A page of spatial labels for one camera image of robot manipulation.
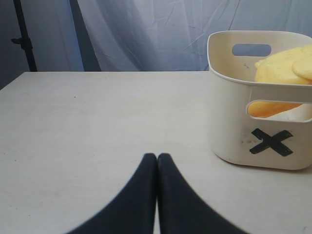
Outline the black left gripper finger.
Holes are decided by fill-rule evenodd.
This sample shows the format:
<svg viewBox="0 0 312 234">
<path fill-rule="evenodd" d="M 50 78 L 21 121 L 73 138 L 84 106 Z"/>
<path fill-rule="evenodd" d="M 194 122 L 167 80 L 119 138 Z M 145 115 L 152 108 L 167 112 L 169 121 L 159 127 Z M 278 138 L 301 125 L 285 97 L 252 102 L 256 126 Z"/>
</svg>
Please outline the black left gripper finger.
<svg viewBox="0 0 312 234">
<path fill-rule="evenodd" d="M 156 212 L 156 156 L 144 154 L 127 184 L 71 234 L 152 234 Z"/>
</svg>

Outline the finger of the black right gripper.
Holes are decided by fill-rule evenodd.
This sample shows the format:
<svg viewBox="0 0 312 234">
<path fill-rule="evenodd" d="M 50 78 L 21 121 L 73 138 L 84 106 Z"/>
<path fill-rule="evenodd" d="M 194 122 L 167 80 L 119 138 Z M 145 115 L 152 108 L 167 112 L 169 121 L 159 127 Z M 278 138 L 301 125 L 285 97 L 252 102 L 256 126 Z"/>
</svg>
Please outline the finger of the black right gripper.
<svg viewBox="0 0 312 234">
<path fill-rule="evenodd" d="M 162 234 L 245 234 L 218 214 L 187 183 L 172 157 L 158 162 L 158 219 Z"/>
</svg>

